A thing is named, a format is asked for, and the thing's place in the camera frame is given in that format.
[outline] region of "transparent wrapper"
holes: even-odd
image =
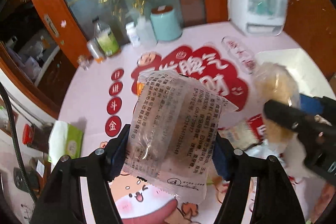
[[[254,73],[254,84],[262,103],[273,99],[300,108],[298,85],[286,67],[270,62],[263,63]],[[269,148],[276,153],[282,153],[294,133],[266,119],[264,115],[263,121]]]
[[[206,194],[221,113],[238,108],[199,81],[174,71],[142,73],[124,171],[140,176],[183,202]]]

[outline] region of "teal canister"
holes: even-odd
[[[157,40],[172,41],[179,38],[182,29],[172,6],[152,9],[151,21]]]

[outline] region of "white appliance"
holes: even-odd
[[[284,28],[288,0],[227,0],[229,19],[246,36],[276,36]]]

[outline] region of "wooden door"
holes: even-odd
[[[327,78],[336,72],[336,10],[330,0],[289,0],[284,31]]]
[[[77,59],[90,56],[86,38],[73,19],[64,0],[32,0],[36,11],[65,56],[77,68]]]

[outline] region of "cable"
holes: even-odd
[[[23,164],[23,160],[21,157],[21,152],[20,152],[20,147],[19,147],[19,142],[17,140],[17,133],[16,133],[16,126],[15,126],[15,121],[14,121],[14,116],[13,116],[13,109],[12,109],[12,105],[11,105],[11,101],[9,100],[8,94],[4,88],[4,86],[0,83],[0,95],[3,99],[3,101],[5,102],[6,105],[6,109],[7,109],[7,114],[9,117],[9,124],[10,124],[10,128],[11,128],[11,132],[12,132],[12,139],[13,139],[13,145],[14,145],[14,150],[15,150],[15,154],[16,154],[16,159],[17,162],[19,164],[19,168],[23,177],[23,181],[28,189],[28,192],[31,196],[31,198],[33,199],[33,201],[36,203],[37,201],[37,197],[35,195],[35,193],[33,192],[28,177],[27,177],[27,172],[25,169],[25,166]]]

